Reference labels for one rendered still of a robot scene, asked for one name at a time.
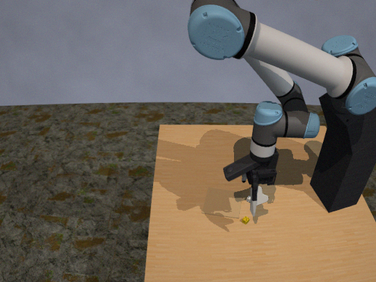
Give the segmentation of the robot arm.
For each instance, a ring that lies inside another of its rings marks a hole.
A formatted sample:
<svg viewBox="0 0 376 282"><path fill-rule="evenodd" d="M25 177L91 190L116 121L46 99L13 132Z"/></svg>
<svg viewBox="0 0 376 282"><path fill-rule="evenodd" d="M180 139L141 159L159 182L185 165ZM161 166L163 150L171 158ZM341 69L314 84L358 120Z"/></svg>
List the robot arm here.
<svg viewBox="0 0 376 282"><path fill-rule="evenodd" d="M376 76L354 37L335 36L320 50L260 23L235 0L191 4L187 28L192 46L213 60L244 58L282 105L257 105L250 145L255 156L272 156L278 137L315 138L320 130L319 116L308 112L300 86L287 71L326 88L341 113L363 115L376 107Z"/></svg>

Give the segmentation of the yellow die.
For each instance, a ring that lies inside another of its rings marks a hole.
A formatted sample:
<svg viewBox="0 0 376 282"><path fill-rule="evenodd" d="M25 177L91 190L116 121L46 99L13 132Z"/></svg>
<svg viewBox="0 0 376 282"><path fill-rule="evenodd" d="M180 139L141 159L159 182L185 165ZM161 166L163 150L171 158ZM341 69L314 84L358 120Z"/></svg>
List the yellow die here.
<svg viewBox="0 0 376 282"><path fill-rule="evenodd" d="M244 223L244 224L247 224L248 222L249 222L249 218L247 217L247 216L245 216L243 219L242 219L242 222Z"/></svg>

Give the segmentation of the tan square mat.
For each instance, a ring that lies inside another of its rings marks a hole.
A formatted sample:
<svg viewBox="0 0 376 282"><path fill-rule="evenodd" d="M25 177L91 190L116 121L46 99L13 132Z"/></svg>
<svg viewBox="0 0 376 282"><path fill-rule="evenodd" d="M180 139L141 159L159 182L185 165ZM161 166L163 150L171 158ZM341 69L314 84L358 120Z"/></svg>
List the tan square mat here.
<svg viewBox="0 0 376 282"><path fill-rule="evenodd" d="M203 214L239 218L242 192L208 187Z"/></svg>

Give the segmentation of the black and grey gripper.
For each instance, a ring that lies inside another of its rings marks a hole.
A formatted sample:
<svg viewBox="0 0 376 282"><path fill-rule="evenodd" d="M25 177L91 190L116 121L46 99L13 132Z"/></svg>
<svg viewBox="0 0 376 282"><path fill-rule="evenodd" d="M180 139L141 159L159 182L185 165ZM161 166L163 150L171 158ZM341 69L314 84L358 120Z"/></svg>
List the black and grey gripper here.
<svg viewBox="0 0 376 282"><path fill-rule="evenodd" d="M242 175L242 182L244 183L248 179L248 183L252 185L250 189L250 211L252 216L255 216L256 206L268 201L268 196L262 193L262 187L258 184L274 185L276 180L276 165L279 157L279 153L275 147L275 152L272 156L267 158L260 158L255 156L250 151L250 156L260 161L260 166ZM275 177L272 177L275 176Z"/></svg>

